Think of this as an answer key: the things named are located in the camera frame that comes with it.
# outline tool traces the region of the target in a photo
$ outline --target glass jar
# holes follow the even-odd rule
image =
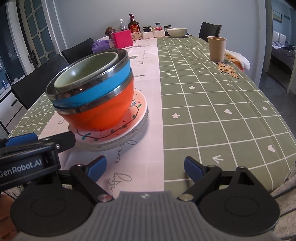
[[[171,26],[171,25],[164,25],[163,27],[164,27],[164,29],[165,29],[165,35],[166,35],[166,36],[169,36],[169,34],[168,34],[168,29],[169,29],[169,28],[172,28],[172,26]]]
[[[146,33],[146,32],[151,32],[151,26],[144,27],[144,28],[143,28],[143,32],[144,32],[144,33]]]
[[[162,30],[160,23],[155,23],[155,31],[160,31],[160,30]]]

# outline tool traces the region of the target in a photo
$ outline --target bed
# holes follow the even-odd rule
[[[285,35],[273,31],[271,55],[287,65],[292,71],[294,66],[295,51],[284,49],[283,47],[286,47],[285,42]]]

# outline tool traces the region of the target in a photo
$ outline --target decorative plate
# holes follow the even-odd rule
[[[147,102],[142,93],[135,90],[132,103],[121,121],[105,131],[84,131],[69,125],[76,136],[76,146],[89,151],[103,151],[118,147],[131,140],[148,117]]]

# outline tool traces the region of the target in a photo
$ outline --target tissue box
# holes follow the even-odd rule
[[[130,30],[123,30],[117,33],[111,34],[113,44],[115,48],[125,48],[133,46],[133,40],[131,38]]]
[[[135,40],[139,40],[139,39],[142,39],[141,32],[131,33],[131,39],[132,39],[133,41],[135,41]]]
[[[154,34],[152,31],[150,32],[142,32],[143,39],[151,39],[154,38]]]
[[[113,47],[114,47],[114,45],[113,45],[113,41],[111,39],[102,39],[102,40],[98,39],[92,45],[92,50],[93,50],[93,53],[97,53],[102,50],[110,49]]]
[[[153,34],[154,34],[155,38],[165,37],[165,31],[164,30],[154,31]]]

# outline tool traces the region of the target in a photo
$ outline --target bowl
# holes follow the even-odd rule
[[[83,85],[88,81],[89,75],[101,74],[118,60],[116,52],[95,54],[79,61],[75,67],[63,72],[54,82],[57,91],[64,92]]]
[[[133,98],[133,72],[115,90],[86,105],[55,110],[72,126],[82,130],[104,131],[116,126]]]
[[[186,28],[169,28],[168,34],[172,37],[181,38],[187,34]]]
[[[80,64],[86,59],[91,59],[91,61],[96,60],[96,58],[93,59],[93,56],[99,55],[101,58],[102,55],[100,54],[106,52],[117,53],[118,59],[113,62],[111,66],[109,65],[109,68],[102,73],[98,71],[92,72],[94,69],[87,68],[87,66],[85,67]],[[45,93],[53,105],[58,108],[76,108],[86,105],[87,103],[90,103],[114,90],[128,77],[129,73],[130,62],[126,50],[105,50],[78,60],[62,70],[48,84]],[[81,76],[83,78],[83,82],[76,82],[77,85],[73,88],[71,88],[71,85],[63,86],[62,90],[54,87],[54,83],[59,77],[63,78],[68,76],[72,77],[75,82],[77,81],[77,76]]]

